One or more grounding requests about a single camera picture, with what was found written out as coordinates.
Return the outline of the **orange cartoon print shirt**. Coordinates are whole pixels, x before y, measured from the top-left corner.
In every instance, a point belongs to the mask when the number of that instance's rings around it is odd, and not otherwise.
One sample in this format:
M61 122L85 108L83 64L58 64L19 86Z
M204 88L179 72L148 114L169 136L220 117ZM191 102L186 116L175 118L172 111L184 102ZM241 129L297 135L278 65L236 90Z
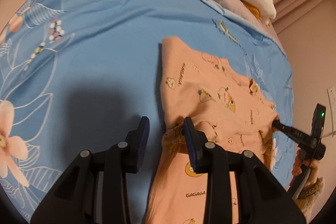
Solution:
M227 59L191 49L180 38L162 42L161 100L166 133L151 186L147 223L202 223L207 176L194 172L183 120L227 151L252 151L274 166L272 122L278 118L258 84L236 73Z

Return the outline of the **black tracker box green led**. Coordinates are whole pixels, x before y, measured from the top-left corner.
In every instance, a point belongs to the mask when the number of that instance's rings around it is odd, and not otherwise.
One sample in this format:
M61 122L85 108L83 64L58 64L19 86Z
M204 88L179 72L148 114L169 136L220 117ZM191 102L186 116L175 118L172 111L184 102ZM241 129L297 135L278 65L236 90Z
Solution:
M323 128L325 125L326 107L317 104L314 110L312 124L311 124L311 136L317 141L322 138Z

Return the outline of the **blue floral quilt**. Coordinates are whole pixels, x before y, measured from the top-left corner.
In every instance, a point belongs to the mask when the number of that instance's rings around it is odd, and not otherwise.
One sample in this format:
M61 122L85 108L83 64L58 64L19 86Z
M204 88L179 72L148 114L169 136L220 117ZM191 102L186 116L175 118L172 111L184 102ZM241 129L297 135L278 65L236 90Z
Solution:
M109 148L147 116L144 165L127 178L131 219L143 222L165 131L159 83L167 36L228 59L293 124L287 56L247 14L205 0L1 0L1 100L13 104L10 135L28 152L1 179L14 212L29 222L81 150Z

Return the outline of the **white wall socket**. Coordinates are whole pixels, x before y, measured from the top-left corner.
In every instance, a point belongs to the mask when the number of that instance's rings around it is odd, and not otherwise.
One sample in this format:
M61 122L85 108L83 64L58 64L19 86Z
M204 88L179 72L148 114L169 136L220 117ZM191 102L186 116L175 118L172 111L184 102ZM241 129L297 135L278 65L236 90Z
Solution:
M331 121L332 121L332 136L335 136L336 130L336 96L335 96L335 87L332 86L327 89L327 95L330 104L331 112Z

